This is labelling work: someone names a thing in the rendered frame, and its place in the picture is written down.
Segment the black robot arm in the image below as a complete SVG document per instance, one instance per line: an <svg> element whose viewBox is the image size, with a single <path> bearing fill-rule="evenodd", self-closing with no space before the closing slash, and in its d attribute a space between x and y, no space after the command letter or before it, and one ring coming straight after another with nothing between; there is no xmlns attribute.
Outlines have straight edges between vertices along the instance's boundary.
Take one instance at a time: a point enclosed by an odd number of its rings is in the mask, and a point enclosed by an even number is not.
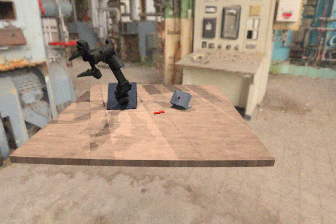
<svg viewBox="0 0 336 224"><path fill-rule="evenodd" d="M106 54L106 59L105 61L102 60L102 62L109 65L118 80L117 90L115 91L115 98L117 102L120 105L127 106L129 103L129 95L127 92L131 90L132 86L131 83L124 77L120 69L124 66L124 63L120 59L118 53L114 50L114 46L111 42L112 40L107 39L106 45L101 47Z"/></svg>

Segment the grey sloped panel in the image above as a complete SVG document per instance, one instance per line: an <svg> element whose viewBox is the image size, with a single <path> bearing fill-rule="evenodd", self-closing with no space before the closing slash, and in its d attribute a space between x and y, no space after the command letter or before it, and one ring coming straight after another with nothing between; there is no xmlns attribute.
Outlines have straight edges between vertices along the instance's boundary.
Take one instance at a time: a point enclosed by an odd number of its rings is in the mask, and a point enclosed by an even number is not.
<svg viewBox="0 0 336 224"><path fill-rule="evenodd" d="M187 110L192 107L191 105L189 105L191 97L192 96L187 92L175 90L170 100L170 103L175 107Z"/></svg>

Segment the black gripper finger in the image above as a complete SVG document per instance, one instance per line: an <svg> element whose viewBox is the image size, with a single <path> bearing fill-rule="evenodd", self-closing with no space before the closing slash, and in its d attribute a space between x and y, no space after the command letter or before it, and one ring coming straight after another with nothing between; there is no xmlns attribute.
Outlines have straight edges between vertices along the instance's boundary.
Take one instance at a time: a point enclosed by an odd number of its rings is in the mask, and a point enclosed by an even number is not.
<svg viewBox="0 0 336 224"><path fill-rule="evenodd" d="M71 61L71 60L73 60L73 59L75 59L75 58L77 58L77 57L79 57L83 54L85 54L83 48L77 45L76 52L68 59L68 61Z"/></svg>
<svg viewBox="0 0 336 224"><path fill-rule="evenodd" d="M77 77L79 78L79 77L87 77L87 76L94 76L94 77L96 77L95 73L93 71L89 70L89 69L87 71L81 73Z"/></svg>

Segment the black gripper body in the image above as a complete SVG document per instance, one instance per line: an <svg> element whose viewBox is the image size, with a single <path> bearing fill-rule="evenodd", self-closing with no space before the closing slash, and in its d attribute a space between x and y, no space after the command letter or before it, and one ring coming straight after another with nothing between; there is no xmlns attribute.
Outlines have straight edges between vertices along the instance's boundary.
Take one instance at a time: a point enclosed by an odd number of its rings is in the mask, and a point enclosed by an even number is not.
<svg viewBox="0 0 336 224"><path fill-rule="evenodd" d="M101 47L99 47L99 48L96 48L93 51L89 52L88 50L90 49L90 47L89 47L87 41L82 40L82 39L77 40L77 44L78 44L78 46L83 48L83 50L86 54L86 57L88 59L88 62L90 64L91 68L92 68L91 71L93 71L96 75L95 78L96 79L101 78L102 74L101 74L100 70L95 67L95 65L98 65L98 63L102 60L105 61L106 54L105 54L104 50Z"/></svg>

